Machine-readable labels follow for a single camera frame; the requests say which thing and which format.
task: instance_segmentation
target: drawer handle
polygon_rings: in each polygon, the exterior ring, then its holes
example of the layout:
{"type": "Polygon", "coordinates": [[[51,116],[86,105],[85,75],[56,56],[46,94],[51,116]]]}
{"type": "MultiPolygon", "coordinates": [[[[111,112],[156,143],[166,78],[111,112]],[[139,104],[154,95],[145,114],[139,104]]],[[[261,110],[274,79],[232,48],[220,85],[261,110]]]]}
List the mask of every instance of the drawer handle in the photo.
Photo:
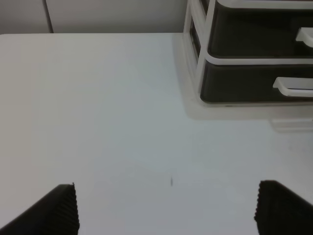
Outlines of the drawer handle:
{"type": "Polygon", "coordinates": [[[313,28],[300,28],[295,40],[304,42],[308,47],[313,47],[313,28]]]}
{"type": "Polygon", "coordinates": [[[313,97],[313,78],[278,77],[273,87],[285,96],[313,97]]]}

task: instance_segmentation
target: plastic drawer organizer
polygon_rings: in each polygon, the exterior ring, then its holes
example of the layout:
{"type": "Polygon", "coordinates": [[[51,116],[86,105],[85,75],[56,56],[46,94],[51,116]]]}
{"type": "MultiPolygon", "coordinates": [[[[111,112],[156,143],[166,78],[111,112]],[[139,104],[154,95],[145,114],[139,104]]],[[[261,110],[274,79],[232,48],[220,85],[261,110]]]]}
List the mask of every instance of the plastic drawer organizer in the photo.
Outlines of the plastic drawer organizer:
{"type": "Polygon", "coordinates": [[[313,103],[313,0],[189,0],[183,41],[207,105],[313,103]]]}

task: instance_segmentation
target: table surface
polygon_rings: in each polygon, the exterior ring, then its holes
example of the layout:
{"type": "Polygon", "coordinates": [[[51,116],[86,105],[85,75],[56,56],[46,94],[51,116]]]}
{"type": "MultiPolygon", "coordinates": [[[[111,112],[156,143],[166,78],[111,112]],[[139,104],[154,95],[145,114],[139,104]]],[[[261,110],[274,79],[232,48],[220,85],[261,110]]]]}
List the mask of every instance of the table surface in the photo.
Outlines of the table surface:
{"type": "Polygon", "coordinates": [[[313,202],[313,107],[201,106],[181,34],[1,35],[0,113],[0,226],[72,182],[80,235],[256,235],[266,179],[313,202]]]}

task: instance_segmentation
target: cabinet door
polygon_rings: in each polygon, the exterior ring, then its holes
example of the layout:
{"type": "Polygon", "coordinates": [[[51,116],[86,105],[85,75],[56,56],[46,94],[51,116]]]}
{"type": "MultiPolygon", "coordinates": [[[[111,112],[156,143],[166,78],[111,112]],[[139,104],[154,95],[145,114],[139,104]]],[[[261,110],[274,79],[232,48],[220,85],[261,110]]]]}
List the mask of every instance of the cabinet door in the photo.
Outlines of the cabinet door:
{"type": "Polygon", "coordinates": [[[182,32],[187,0],[47,0],[56,33],[182,32]]]}
{"type": "Polygon", "coordinates": [[[0,34],[49,33],[42,0],[0,0],[0,34]]]}

